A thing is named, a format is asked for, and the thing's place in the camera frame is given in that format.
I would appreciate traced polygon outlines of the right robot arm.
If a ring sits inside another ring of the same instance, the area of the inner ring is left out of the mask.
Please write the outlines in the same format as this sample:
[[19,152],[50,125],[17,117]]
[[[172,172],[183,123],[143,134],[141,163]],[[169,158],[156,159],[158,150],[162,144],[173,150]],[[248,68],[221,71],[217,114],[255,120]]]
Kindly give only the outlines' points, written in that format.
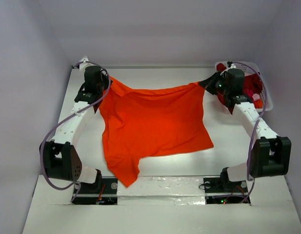
[[232,190],[240,181],[284,176],[289,171],[292,143],[263,120],[264,112],[258,113],[251,98],[243,91],[244,80],[242,70],[229,68],[199,82],[205,91],[223,99],[225,107],[250,137],[247,161],[221,172],[219,186],[224,191]]

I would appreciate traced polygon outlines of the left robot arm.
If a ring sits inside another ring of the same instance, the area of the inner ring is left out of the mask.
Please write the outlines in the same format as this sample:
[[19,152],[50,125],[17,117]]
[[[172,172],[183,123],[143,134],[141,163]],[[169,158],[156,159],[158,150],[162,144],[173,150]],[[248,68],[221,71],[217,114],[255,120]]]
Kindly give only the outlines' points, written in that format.
[[102,187],[101,172],[85,166],[76,150],[79,138],[88,121],[95,115],[108,94],[112,81],[106,69],[98,65],[84,68],[84,83],[74,99],[71,114],[47,134],[40,145],[40,165],[47,183],[60,188],[51,179],[85,184],[93,193]]

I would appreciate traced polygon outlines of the white plastic basket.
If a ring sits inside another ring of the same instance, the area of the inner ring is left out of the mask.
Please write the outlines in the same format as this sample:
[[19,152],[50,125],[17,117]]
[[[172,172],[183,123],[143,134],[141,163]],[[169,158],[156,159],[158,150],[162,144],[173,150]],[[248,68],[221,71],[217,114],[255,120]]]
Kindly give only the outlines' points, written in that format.
[[261,72],[260,72],[258,65],[256,65],[253,62],[247,62],[247,61],[234,61],[234,63],[236,65],[237,69],[240,69],[244,72],[245,76],[257,74],[260,77],[262,85],[263,85],[263,89],[260,93],[260,99],[257,101],[254,101],[254,105],[258,112],[261,112],[263,110],[263,107],[266,107],[265,110],[267,112],[271,111],[273,109],[273,102],[268,93],[268,89],[267,89],[266,85],[264,84],[264,80],[261,77]]

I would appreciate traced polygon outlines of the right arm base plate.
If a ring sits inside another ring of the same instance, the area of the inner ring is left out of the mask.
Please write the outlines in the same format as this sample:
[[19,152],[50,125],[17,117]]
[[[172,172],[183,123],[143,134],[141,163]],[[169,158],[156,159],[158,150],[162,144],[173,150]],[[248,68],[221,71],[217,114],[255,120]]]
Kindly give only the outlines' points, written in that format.
[[204,191],[205,203],[210,204],[250,204],[246,181],[222,182],[220,177],[204,177],[199,189]]

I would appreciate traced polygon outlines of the dark red t shirt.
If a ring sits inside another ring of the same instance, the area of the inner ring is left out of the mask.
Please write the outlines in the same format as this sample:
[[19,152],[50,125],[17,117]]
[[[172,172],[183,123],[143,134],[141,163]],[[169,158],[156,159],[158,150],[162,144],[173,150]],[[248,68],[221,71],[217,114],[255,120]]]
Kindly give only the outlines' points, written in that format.
[[230,111],[244,102],[253,103],[256,109],[263,108],[264,101],[260,96],[263,83],[259,72],[252,69],[247,72],[242,68],[232,68],[232,65],[232,62],[216,65],[220,75],[220,80],[216,82],[216,96],[220,103]]

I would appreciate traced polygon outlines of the pink garment in basket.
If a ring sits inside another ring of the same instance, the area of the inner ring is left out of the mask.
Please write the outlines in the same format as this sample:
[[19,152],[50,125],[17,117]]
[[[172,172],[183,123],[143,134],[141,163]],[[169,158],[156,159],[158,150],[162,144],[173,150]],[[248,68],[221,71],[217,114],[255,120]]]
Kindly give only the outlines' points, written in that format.
[[253,101],[260,99],[260,93],[263,89],[263,85],[260,77],[257,74],[245,76],[243,91]]

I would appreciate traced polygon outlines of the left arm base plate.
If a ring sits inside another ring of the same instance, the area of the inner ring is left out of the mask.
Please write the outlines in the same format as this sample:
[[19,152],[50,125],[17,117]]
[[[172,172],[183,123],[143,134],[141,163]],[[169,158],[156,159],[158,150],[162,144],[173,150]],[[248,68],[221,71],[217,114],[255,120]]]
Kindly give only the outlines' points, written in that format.
[[117,205],[118,179],[116,177],[102,177],[101,185],[95,188],[93,184],[81,183],[75,185],[72,203],[75,205]]

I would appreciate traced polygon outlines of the orange t shirt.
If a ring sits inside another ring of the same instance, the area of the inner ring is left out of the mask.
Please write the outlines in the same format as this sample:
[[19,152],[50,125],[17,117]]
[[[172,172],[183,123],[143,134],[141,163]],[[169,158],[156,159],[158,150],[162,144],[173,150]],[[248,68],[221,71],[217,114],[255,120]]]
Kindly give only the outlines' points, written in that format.
[[149,156],[213,148],[203,123],[204,89],[196,82],[173,88],[133,89],[114,79],[99,110],[107,168],[126,187]]

